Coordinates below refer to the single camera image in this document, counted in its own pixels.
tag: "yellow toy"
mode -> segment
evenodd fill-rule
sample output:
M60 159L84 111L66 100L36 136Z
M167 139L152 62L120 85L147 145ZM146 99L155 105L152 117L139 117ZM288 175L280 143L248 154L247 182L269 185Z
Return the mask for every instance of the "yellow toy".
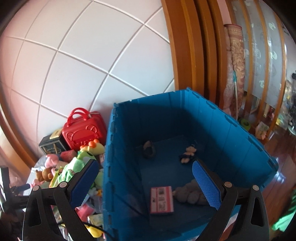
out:
M99 238L102 236L103 232L101 230L98 230L94 227L85 225L86 229L90 232L90 234L94 237L94 238Z
M98 190L97 196L102 197L102 189Z
M89 145L83 145L80 147L80 151L88 151L94 156L105 153L105 147L99 142L98 139L94 139L89 142Z

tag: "tile grout line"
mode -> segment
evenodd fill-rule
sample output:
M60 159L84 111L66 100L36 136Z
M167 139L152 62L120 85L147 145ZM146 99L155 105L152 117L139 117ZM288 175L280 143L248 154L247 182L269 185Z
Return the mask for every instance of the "tile grout line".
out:
M36 45L39 45L39 46L42 46L42 47L57 51L57 49L54 48L54 47L51 47L49 45L46 45L46 44L43 44L43 43L40 43L40 42L37 42L37 41L34 41L34 40L24 39L24 38L19 38L19 37L8 37L8 38L23 40L25 42L29 42L29 43L32 43L32 44L36 44Z
M109 8L111 8L111 9L113 9L113 10L115 10L115 11L118 11L118 12L120 12L120 13L123 13L124 15L126 15L126 16L128 16L128 17L134 19L134 20L136 20L137 22L139 22L139 23L141 23L141 24L144 24L144 21L138 19L137 17L131 15L131 14L128 13L128 12L123 11L123 10L120 9L120 8L117 8L117 7L113 6L113 5L110 5L110 4L107 4L107 3L105 3L105 2L98 1L98 0L94 0L94 2L95 2L95 3L98 3L98 4L101 4L101 5L103 5L103 6L109 7Z
M45 108L45 109L47 109L47 110L49 110L50 112L53 112L53 113L55 113L55 114L61 116L61 117L64 117L64 118L66 118L66 119L68 118L68 116L65 116L65 115L63 115L63 114L61 114L61 113L59 113L59 112L57 112L57 111L55 111L55 110L52 110L51 108L49 108L49 107L47 107L47 106L45 106L45 105L43 105L43 104L41 104L40 106L43 107L43 108Z
M14 39L23 40L23 42L25 42L25 41L26 41L26 42L31 42L31 43L34 43L34 44L37 44L37 45L40 45L40 46L43 46L43 47L46 47L46 48L48 48L48 49L51 49L51 50L56 51L56 53L55 53L55 55L54 55L54 57L53 57L53 60L55 59L57 53L62 53L62 54L66 55L66 56L68 56L68 57L70 57L70 58L73 58L73 59L75 59L75 60L77 60L77 61L79 61L79 62L81 62L81 63L83 63L83 64L86 64L86 65L88 65L88 66L90 66L90 67L92 67L92 68L94 68L94 69L96 69L96 70L98 70L98 71L101 71L101 72L103 72L104 74L106 74L106 76L105 76L105 78L103 79L101 85L99 86L99 89L98 89L98 91L97 91L97 93L96 93L96 95L95 95L95 97L94 97L94 99L93 99L93 101L92 101L91 106L90 106L89 109L91 109L91 108L93 107L94 101L95 101L96 97L98 96L98 94L100 93L100 91L101 91L101 89L102 89L102 87L103 87L103 85L104 85L104 83L105 83L105 81L106 81L106 79L107 79L108 76L113 77L113 78L116 79L117 81L123 83L124 85L126 85L126 86L128 86L128 87L130 87L130 88L132 88L132 89L135 90L136 92L138 92L138 93L140 93L140 94L142 94L142 95L148 96L147 93L145 93L145 92L141 91L140 89L138 89L138 88L136 88L136 87L130 85L129 83L127 83L127 82L125 82L124 80L122 80L121 78L119 78L119 77L117 77L117 76L115 76L115 75L113 75L113 74L110 74L110 72L113 70L113 68L115 67L115 65L117 64L118 60L119 60L120 57L122 56L122 54L125 52L125 50L126 50L126 49L128 48L128 46L131 44L132 40L138 35L138 33L140 32L140 30L142 30L144 27L149 28L151 31L153 31L154 33L156 33L157 35L159 35L161 38L163 38L166 42L168 42L168 40L167 40L164 36L162 36L162 35L159 34L156 30L154 30L153 28L151 28L150 26L147 25L147 23L148 23L148 22L149 22L149 21L150 21L150 20L151 20L151 19L152 19L152 18L153 18L153 17L154 17L154 16L155 16L155 15L156 15L161 9L162 9L162 7L160 7L159 9L157 9L157 10L156 10L156 11L155 11L155 12L154 12L154 13L153 13L153 14L152 14L152 15L151 15L151 16L150 16L145 22L142 22L142 21L139 21L138 19L135 19L135 18L134 18L132 15L130 15L130 14L126 14L125 12L119 11L119 9L115 9L115 8L113 8L111 5L109 6L109 5L107 5L107 4L103 4L103 3L101 3L102 5L105 5L105 6L107 6L107 7L110 7L110 8L112 8L112 9L114 9L114 10L117 10L117 11L123 13L123 14L126 14L127 16L129 16L129 17L133 18L134 20L136 20L136 21L140 22L141 24L143 24L143 25L140 26L139 29L134 33L134 35L131 37L130 41L128 41L128 43L124 46L124 48L121 50L121 52L119 53L119 55L118 55L117 58L115 59L114 63L112 64L111 68L109 69L109 72L107 72L107 71L105 71L104 69L101 69L101 68L99 68L99 67L96 66L96 65L93 65L93 64L91 64L91 63L89 63L89 62L87 62L87 61L84 61L84 60L82 60L82 59L76 57L76 56L73 56L73 55L71 55L71 54L69 54L69 53L66 53L66 52L64 52L64 51L59 50L59 48L61 47L63 41L65 40L65 38L66 38L66 36L67 36L67 34L68 34L69 31L71 30L72 26L75 24L75 22L78 20L78 18L82 15L82 13L86 10L86 8L89 7L89 5L90 5L92 2L101 3L101 2L97 2L97 1L92 0L92 1L91 1L91 2L90 2L90 3L89 3L89 4L88 4L83 10L82 10L82 12L81 12L81 13L79 14L79 16L74 20L74 22L72 23L72 25L70 26L70 28L69 28L68 31L66 32L64 38L62 39L61 43L60 43L59 46L58 46L58 49L53 48L53 47L48 46L48 45L45 45L45 44L42 44L42 43L39 43L39 42L36 42L36 41L33 41L33 40L25 39L25 38L20 38L20 37L9 37L9 38L14 38ZM41 92L41 93L44 92L44 87L45 87L45 82L44 82L44 86L43 86L43 88L42 88L42 92ZM53 112L53 113L55 113L55 114L57 114L57 115L59 115L59 116L61 116L61 117L66 117L66 116L64 116L64 115L62 115L62 114L60 114L60 113L58 113L58 112L56 112L56 111L54 111L54 110L52 110L52 109L50 109L50 108L48 108L48 107L42 105L42 104L41 104L42 94L41 94L41 98L40 98L40 103L38 103L38 102L36 102L36 101L34 101L34 100L31 100L30 98L27 98L26 96L24 96L24 95L22 95L22 94L20 94L20 95L23 96L23 97L25 97L25 98L28 99L29 101L32 101L32 102L34 102L34 103L39 104L39 108L38 108L38 116L37 116L38 118L37 118L37 128L36 128L36 132L38 132L38 119L39 119L40 106L46 108L47 110L49 110L49 111L51 111L51 112Z
M168 44L170 44L170 41L166 37L164 37L163 35L161 35L159 32L157 32L154 28L152 28L152 27L150 27L149 25L146 25L146 24L145 24L145 27L149 28L153 33L155 33L160 38L162 38L164 41L166 41Z
M170 43L170 41L164 37L161 33L159 33L158 31L156 31L154 28L152 28L151 26L148 25L148 22L156 15L158 14L160 11L162 10L162 6L156 10L148 19L147 21L144 23L144 25L149 28L152 32L154 32L156 35L158 35L159 37L161 37L164 41L166 41L168 44Z
M163 93L165 93L165 92L168 90L168 88L170 87L170 85L172 84L173 81L174 81L174 78L170 81L170 83L169 83L168 86L165 88L165 90L163 91Z
M144 25L141 25L136 32L131 36L131 38L128 40L128 42L124 45L124 47L122 48L122 50L119 52L119 54L117 55L117 57L115 58L113 64L111 65L111 67L109 68L109 71L107 73L107 75L105 76L105 78L103 79L102 83L100 84L90 106L89 106L89 111L91 111L91 109L94 106L94 103L99 95L99 93L101 92L102 87L104 86L104 83L107 80L107 77L110 75L110 72L113 70L114 66L116 65L116 63L118 62L119 58L122 56L122 54L125 52L126 48L130 45L130 43L132 42L132 40L138 35L138 33L140 32L140 30L144 28Z
M158 12L161 11L162 6L161 6L159 9L157 9L157 10L152 14L152 16L150 16L150 17L148 18L148 20L146 20L146 21L144 22L144 21L138 19L137 17L131 15L130 13L125 12L125 11L123 11L122 9L117 8L117 7L113 6L113 5L110 5L110 4L107 4L107 3L101 2L101 1L99 1L99 0L94 0L94 2L95 2L95 3L98 3L98 4L101 4L101 5L103 5L103 6L109 7L109 8L111 8L111 9L115 10L115 11L118 11L118 12L120 12L120 13L122 13L122 14L124 14L124 15L130 17L130 18L132 18L133 20L135 20L135 21L137 21L137 22L139 22L139 23L141 23L141 24L144 24L144 25L145 25L147 28L149 28L152 32L154 32L154 33L157 34L159 37L161 37L164 41L166 41L167 43L170 43L170 41L169 41L166 37L164 37L162 34L160 34L159 32L157 32L154 28L152 28L152 27L150 27L149 25L147 25L148 21L151 20L152 17L154 17L156 14L158 14Z
M136 92L138 92L138 93L140 93L140 94L142 94L142 95L144 95L144 96L149 96L149 94L147 94L147 93L141 91L140 89L138 89L137 87L135 87L135 86L133 86L133 85L131 85L131 84L125 82L123 79L121 79L121 78L119 78L119 77L117 77L117 76L115 76L115 75L113 75L113 74L109 74L109 76L112 77L112 78L114 78L114 79L116 79L116 80L118 80L119 82L123 83L124 85L130 87L130 88L133 89L134 91L136 91Z
M95 103L95 101L96 101L96 99L97 99L99 93L101 92L101 89L102 89L102 87L104 86L104 84L105 84L105 82L106 82L108 76L111 76L111 77L115 78L116 80L120 81L121 83L125 84L126 86L132 88L133 90L135 90L135 91L137 91L137 92L139 92L139 93L141 93L141 94L144 94L145 96L148 96L148 94L146 94L145 92L142 92L142 91L139 90L138 88L136 88L136 87L134 87L134 86L128 84L127 82L125 82L124 80L122 80L122 79L116 77L115 75L111 74L110 72L114 69L115 65L118 63L119 59L120 59L121 56L124 54L125 50L130 46L131 42L135 39L135 37L139 34L139 32L145 27L145 24L146 24L147 22L149 22L149 21L150 21L150 20L151 20L151 19L152 19L152 18L153 18L153 17L154 17L159 11L160 11L161 8L162 8L162 6L159 7L154 13L152 13L151 16L150 16L150 17L149 17L144 23L142 23L142 25L138 28L138 30L132 35L132 37L129 39L129 41L126 43L126 45L122 48L122 50L120 51L120 53L118 54L118 56L117 56L116 59L114 60L113 64L111 65L111 67L110 67L110 69L109 69L109 71L108 71L108 74L105 76L105 78L103 79L102 83L100 84L100 86L99 86L99 88L98 88L98 90L97 90L97 92L96 92L96 94L95 94L95 96L94 96L94 98L93 98L93 100L92 100L90 106L89 106L89 111L91 111L91 109L93 108L94 103Z
M39 102L38 102L38 101L35 101L35 100L33 100L33 99L30 99L29 97L27 97L27 96L25 96L25 95L23 95L23 94L17 92L16 90L11 89L11 91L13 91L13 92L19 94L20 96L24 97L25 99L27 99L27 100L29 100L29 101L31 101L31 102L33 102L33 103L39 105Z
M38 14L36 15L36 17L34 18L33 22L31 23L30 27L28 28L28 31L27 31L27 33L26 33L26 35L25 35L25 38L26 38L26 36L28 35L28 33L29 33L31 27L33 26L34 22L36 21L37 17L38 17L39 14L42 12L42 10L45 8L45 6L49 3L49 1L50 1L50 0L48 0L48 1L46 2L46 4L44 4L44 6L40 9L39 13L38 13ZM10 89L10 95L9 95L9 115L11 114L11 112L10 112L10 107L11 107L11 91L12 91L13 78L14 78L14 75L15 75L15 67L16 67L16 65L17 65L17 61L18 61L18 58L19 58L19 55L20 55L20 52L21 52L21 49L22 49L22 46L23 46L24 42L25 42L25 41L23 40L22 45L20 46L20 50L19 50L19 52L18 52L18 54L17 54L17 58L16 58L16 60L15 60L15 65L14 65L13 72L12 72L11 89Z
M73 21L73 23L70 25L69 29L67 30L67 32L65 33L64 37L62 38L53 58L52 58L52 61L49 65L49 68L47 70L47 73L46 73L46 76L45 76L45 79L44 79L44 82L43 82L43 86L42 86L42 90L41 90L41 95L40 95L40 101L39 101L39 107L38 107L38 112L37 112L37 124L36 124L36 140L38 140L38 125L39 125L39 114L40 114L40 107L41 107L41 101L42 101L42 96L43 96L43 92L44 92L44 88L45 88L45 84L46 84L46 81L47 81L47 77L49 75L49 72L50 72L50 69L52 67L52 64L57 56L57 53L59 52L59 49L60 47L62 46L64 40L66 39L68 33L70 32L70 30L72 29L72 27L74 26L74 24L77 22L77 20L80 18L80 16L85 12L85 10L93 3L93 1L90 1L86 6L85 8L80 12L80 14L78 14L78 16L75 18L75 20Z
M106 71L106 70L104 70L104 69L102 69L102 68L100 68L100 67L98 67L98 66L96 66L96 65L94 65L94 64L92 64L90 62L87 62L87 61L85 61L85 60L83 60L83 59L81 59L79 57L76 57L76 56L74 56L72 54L69 54L67 52L64 52L62 50L58 50L58 52L63 54L63 55L66 55L66 56L68 56L68 57L70 57L70 58L72 58L74 60L77 60L77 61L79 61L79 62L81 62L81 63L83 63L83 64L85 64L85 65L87 65L87 66L89 66L89 67L91 67L93 69L96 69L96 70L98 70L98 71L100 71L100 72L102 72L104 74L108 74L108 71Z

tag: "black box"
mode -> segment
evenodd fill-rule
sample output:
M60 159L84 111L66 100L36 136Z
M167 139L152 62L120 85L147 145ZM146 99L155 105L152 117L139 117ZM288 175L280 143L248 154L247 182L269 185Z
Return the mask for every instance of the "black box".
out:
M50 139L51 134L43 137L39 143L40 149L45 155L47 154L60 154L63 151L71 150L68 144L66 143L63 135L59 137Z

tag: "frosted glass panel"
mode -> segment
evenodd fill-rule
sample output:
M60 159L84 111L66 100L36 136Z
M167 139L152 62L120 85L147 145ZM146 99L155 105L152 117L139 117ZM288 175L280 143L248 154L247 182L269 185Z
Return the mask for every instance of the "frosted glass panel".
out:
M281 38L273 10L263 1L259 1L259 4L266 21L269 45L269 84L266 103L275 108L281 88L283 65Z
M243 15L242 6L239 1L231 1L232 8L237 20L237 24L242 27L244 37L244 53L245 53L245 74L244 74L244 91L248 90L249 74L250 74L250 51L249 51L249 35L247 33L246 20Z
M263 29L254 1L244 1L251 21L251 28L253 33L253 57L254 57L254 82L253 95L262 98L265 78L265 45L263 38Z

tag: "red toy suitcase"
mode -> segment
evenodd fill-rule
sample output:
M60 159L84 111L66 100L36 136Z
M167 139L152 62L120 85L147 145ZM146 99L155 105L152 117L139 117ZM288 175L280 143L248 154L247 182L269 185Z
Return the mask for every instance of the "red toy suitcase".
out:
M105 145L107 129L99 112L76 108L69 115L62 134L70 148L79 151L80 146L88 145L94 139L98 139L101 144Z

